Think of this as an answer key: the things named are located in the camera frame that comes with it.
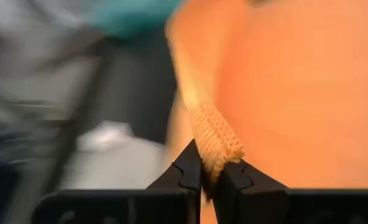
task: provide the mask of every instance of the blue object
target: blue object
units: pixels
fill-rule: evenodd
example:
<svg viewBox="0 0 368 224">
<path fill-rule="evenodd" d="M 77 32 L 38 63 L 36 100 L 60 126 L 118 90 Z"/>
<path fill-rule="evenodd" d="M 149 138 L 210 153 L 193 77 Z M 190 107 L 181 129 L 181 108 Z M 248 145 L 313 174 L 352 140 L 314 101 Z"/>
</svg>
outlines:
<svg viewBox="0 0 368 224">
<path fill-rule="evenodd" d="M 121 39 L 161 26 L 182 0 L 103 0 L 88 22 Z"/>
</svg>

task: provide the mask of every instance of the blurred background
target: blurred background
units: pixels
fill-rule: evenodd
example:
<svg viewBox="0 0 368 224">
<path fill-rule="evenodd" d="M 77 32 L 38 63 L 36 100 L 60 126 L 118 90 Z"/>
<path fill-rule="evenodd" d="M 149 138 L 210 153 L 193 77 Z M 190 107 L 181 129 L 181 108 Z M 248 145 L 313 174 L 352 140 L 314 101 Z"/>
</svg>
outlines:
<svg viewBox="0 0 368 224">
<path fill-rule="evenodd" d="M 0 0 L 0 223 L 29 223 L 56 189 L 141 189 L 163 172 L 174 6 L 111 35 L 87 16 L 101 1 Z"/>
</svg>

